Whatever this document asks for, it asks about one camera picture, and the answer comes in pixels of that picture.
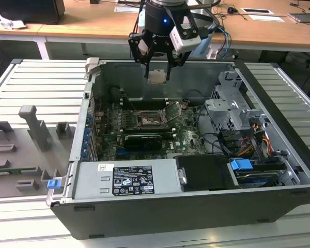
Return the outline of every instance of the blue cable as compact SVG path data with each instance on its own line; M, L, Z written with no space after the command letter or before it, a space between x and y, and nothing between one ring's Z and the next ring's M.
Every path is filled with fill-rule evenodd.
M222 58L222 59L224 59L224 58L225 58L225 56L226 56L226 54L227 54L227 52L228 52L228 50L229 50L229 46L230 46L227 33L226 33L226 39L227 39L227 47L226 47L226 51L225 51L225 53L224 53L224 55L223 55L223 58Z
M222 33L225 35L225 39L227 41L227 46L226 46L226 50L225 50L225 54L223 55L222 59L225 58L225 55L227 54L228 52L228 48L229 48L229 40L228 40L228 35L227 35L227 32L225 30L223 30L222 28L218 28L220 31L222 31Z

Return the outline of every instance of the motherboard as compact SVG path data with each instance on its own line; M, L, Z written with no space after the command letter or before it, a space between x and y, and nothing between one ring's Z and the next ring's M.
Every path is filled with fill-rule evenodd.
M188 101L103 104L95 112L99 161L206 154Z

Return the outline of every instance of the blue plastic clip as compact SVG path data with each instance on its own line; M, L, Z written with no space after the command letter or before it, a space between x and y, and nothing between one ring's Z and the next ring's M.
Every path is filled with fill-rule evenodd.
M49 190L57 190L61 188L61 179L51 179L48 180L47 189Z
M234 159L231 162L231 166L233 170L254 168L249 159Z

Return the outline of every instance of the power supply label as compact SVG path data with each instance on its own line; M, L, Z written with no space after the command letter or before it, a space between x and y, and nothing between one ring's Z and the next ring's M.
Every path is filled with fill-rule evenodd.
M151 166L114 167L114 196L154 193L154 180Z

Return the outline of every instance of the aluminum profile table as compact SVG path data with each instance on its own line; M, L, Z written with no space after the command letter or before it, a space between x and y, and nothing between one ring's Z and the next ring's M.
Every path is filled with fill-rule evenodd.
M54 125L53 118L69 119L75 125L86 82L84 64L83 60L23 60L10 65L0 78L0 119L9 118L13 128L26 127L18 109L34 104L48 126ZM246 65L310 147L310 99L281 69ZM45 196L0 199L0 247L310 247L310 205L274 223L75 240L44 200Z

